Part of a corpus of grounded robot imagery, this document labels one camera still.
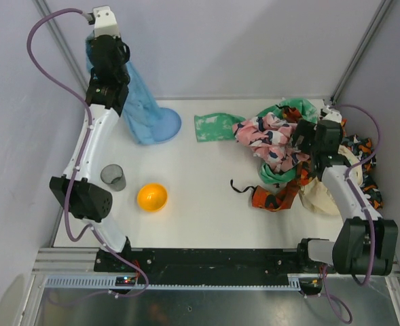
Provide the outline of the light blue cloth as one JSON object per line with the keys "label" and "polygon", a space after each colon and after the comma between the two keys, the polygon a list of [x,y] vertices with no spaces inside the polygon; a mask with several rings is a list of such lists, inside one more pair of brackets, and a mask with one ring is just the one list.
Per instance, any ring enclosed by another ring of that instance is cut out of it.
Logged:
{"label": "light blue cloth", "polygon": [[143,78],[129,60],[125,64],[130,76],[128,96],[124,103],[122,117],[129,126],[134,140],[140,145],[165,143],[172,136],[160,130],[164,121],[165,108],[159,107]]}

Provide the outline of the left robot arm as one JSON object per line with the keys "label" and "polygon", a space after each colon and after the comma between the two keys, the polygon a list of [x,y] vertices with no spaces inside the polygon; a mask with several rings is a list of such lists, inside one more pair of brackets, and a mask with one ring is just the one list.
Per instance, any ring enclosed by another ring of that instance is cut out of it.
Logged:
{"label": "left robot arm", "polygon": [[87,39],[86,49],[92,68],[84,123],[71,161],[62,176],[51,178],[50,189],[63,206],[70,240],[77,242],[84,235],[73,235],[69,217],[74,217],[94,232],[104,250],[121,253],[128,239],[111,214],[111,192],[101,186],[101,161],[128,96],[130,50],[121,37],[110,35]]}

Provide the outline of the pink navy patterned cloth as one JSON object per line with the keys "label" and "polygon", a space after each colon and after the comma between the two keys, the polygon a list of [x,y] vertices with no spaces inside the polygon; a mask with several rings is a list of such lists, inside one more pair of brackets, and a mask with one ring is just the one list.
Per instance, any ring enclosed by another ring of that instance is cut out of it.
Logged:
{"label": "pink navy patterned cloth", "polygon": [[236,141],[248,147],[255,157],[261,158],[272,172],[285,173],[310,159],[308,154],[291,144],[296,126],[296,123],[267,113],[234,124],[232,132]]}

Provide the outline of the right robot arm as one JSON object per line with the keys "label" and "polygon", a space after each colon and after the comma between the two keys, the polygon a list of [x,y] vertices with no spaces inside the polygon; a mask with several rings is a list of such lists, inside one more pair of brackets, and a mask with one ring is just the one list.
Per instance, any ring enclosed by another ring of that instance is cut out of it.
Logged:
{"label": "right robot arm", "polygon": [[292,146],[310,156],[311,172],[332,195],[343,220],[334,241],[304,239],[306,255],[339,274],[387,276],[393,269],[398,227],[382,218],[364,196],[350,173],[350,162],[338,152],[342,138],[340,123],[330,120],[300,120],[291,138]]}

